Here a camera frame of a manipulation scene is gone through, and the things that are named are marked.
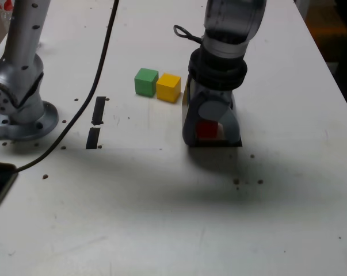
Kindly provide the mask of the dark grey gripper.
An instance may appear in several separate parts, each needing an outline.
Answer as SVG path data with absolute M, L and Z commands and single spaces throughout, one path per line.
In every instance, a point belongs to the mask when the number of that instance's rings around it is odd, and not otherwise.
M 210 98 L 222 101 L 206 101 Z M 214 140 L 241 145 L 240 127 L 232 90 L 209 89 L 195 80 L 187 80 L 182 98 L 182 138 L 189 147 L 197 145 L 196 125 L 205 119 L 216 126 Z

